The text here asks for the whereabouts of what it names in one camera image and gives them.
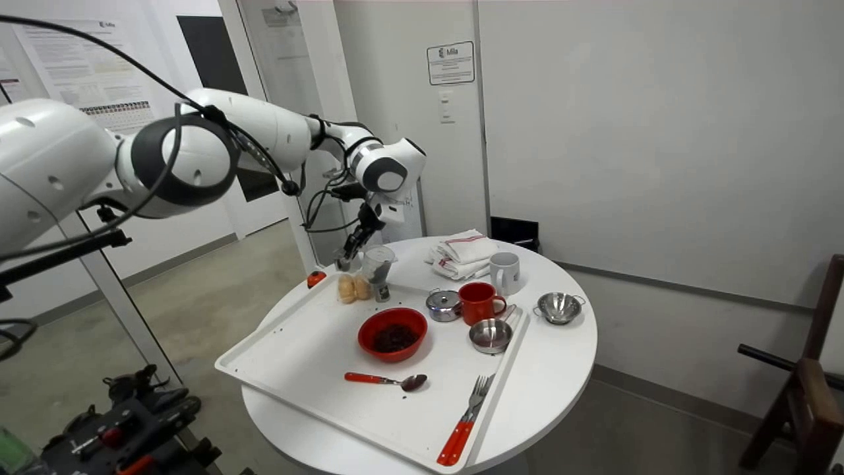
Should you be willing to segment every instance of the metal bowl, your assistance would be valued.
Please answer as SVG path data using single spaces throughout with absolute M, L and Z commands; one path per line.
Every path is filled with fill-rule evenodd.
M 460 316 L 456 290 L 431 294 L 426 304 L 435 321 L 455 321 Z
M 584 302 L 570 294 L 547 294 L 538 298 L 535 311 L 548 321 L 548 324 L 570 324 L 584 309 Z
M 505 319 L 481 319 L 471 331 L 471 341 L 481 354 L 505 354 L 512 341 L 512 327 Z

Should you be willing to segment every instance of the doorway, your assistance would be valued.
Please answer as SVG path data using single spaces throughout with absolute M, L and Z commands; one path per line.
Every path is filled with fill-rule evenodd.
M 220 15 L 178 18 L 204 86 L 249 96 L 225 20 Z M 239 184 L 239 200 L 246 205 L 246 214 L 232 216 L 241 241 L 289 220 L 272 174 L 239 168 Z

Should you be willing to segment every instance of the metal stand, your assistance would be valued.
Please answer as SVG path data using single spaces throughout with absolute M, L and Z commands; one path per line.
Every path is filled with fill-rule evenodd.
M 132 242 L 132 241 L 121 229 L 115 229 L 109 236 L 68 245 L 68 249 L 49 254 L 42 258 L 33 258 L 33 261 L 28 261 L 22 267 L 10 267 L 10 270 L 0 272 L 0 302 L 10 298 L 9 286 L 13 286 L 20 279 L 29 279 L 29 278 L 42 275 L 42 272 L 49 272 L 53 267 L 62 267 L 66 261 L 82 258 L 86 254 L 93 254 L 93 251 L 100 251 L 100 249 L 109 249 L 109 245 L 117 249 L 117 245 L 126 245 L 126 242 Z
M 13 76 L 10 76 L 10 80 L 0 80 L 0 96 L 5 98 L 5 102 L 13 102 L 10 96 L 9 96 L 9 89 L 5 89 L 5 84 L 16 84 L 16 82 L 20 82 L 20 80 L 13 80 Z
M 66 236 L 91 233 L 79 214 L 72 214 L 59 226 Z M 87 275 L 96 279 L 99 290 L 109 302 L 111 311 L 117 313 L 117 319 L 126 331 L 126 336 L 136 342 L 136 349 L 141 350 L 141 356 L 149 365 L 155 365 L 159 366 L 159 377 L 170 381 L 171 387 L 183 387 L 184 383 L 183 383 L 178 366 L 170 361 L 170 356 L 159 346 L 155 336 L 152 332 L 149 321 L 138 311 L 132 296 L 126 294 L 125 283 L 120 279 L 120 275 L 109 265 L 107 254 L 96 251 L 96 254 L 82 257 L 79 261 L 87 270 Z

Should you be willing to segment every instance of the gray floor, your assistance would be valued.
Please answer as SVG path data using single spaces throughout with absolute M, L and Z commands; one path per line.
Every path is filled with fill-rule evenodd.
M 239 385 L 212 366 L 302 278 L 291 226 L 281 225 L 132 286 L 188 387 L 207 403 L 194 431 L 225 451 L 223 473 L 310 473 L 261 439 L 243 411 Z M 22 356 L 0 365 L 0 424 L 29 447 L 42 447 L 91 400 L 107 407 L 100 377 L 141 365 L 104 302 L 66 311 L 50 319 Z M 544 443 L 494 473 L 732 475 L 738 473 L 748 440 L 749 433 L 595 381 L 592 400 L 581 400 Z M 790 473 L 791 460 L 791 451 L 774 448 L 757 473 Z

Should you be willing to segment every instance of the red spoon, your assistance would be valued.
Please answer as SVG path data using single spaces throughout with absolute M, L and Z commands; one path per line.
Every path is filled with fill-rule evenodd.
M 381 375 L 366 375 L 366 371 L 347 371 L 348 383 L 369 383 L 369 385 L 402 385 L 405 394 L 411 394 L 426 385 L 428 375 L 411 375 L 405 381 L 392 381 Z

